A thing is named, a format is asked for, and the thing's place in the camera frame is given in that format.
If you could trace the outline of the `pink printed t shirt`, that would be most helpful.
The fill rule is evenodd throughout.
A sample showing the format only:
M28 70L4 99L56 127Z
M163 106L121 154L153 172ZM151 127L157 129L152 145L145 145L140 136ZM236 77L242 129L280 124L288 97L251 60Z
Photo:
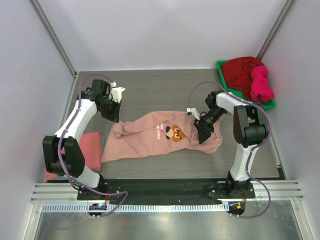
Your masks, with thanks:
M214 131L199 143L195 119L183 111L155 111L135 121L115 123L108 135L102 163L166 155L180 150L213 154L223 142L221 119L213 124Z

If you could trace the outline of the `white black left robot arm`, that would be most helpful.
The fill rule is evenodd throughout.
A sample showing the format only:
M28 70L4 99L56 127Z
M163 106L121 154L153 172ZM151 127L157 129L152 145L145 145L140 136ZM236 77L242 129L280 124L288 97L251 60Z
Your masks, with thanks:
M111 122L119 122L123 92L126 88L95 79L85 90L79 90L75 106L62 127L42 141L45 169L66 177L79 192L88 191L95 200L102 199L106 185L101 174L85 165L79 142L91 118L99 112Z

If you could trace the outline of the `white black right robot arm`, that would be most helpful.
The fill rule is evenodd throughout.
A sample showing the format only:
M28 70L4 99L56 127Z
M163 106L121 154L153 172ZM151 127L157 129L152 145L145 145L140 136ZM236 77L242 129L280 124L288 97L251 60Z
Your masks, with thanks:
M233 137L237 143L233 166L224 184L207 186L209 197L243 198L251 188L251 167L261 144L269 137L270 121L260 106L244 101L231 92L212 91L205 99L208 112L198 114L194 126L203 144L214 133L214 123L227 113L233 115Z

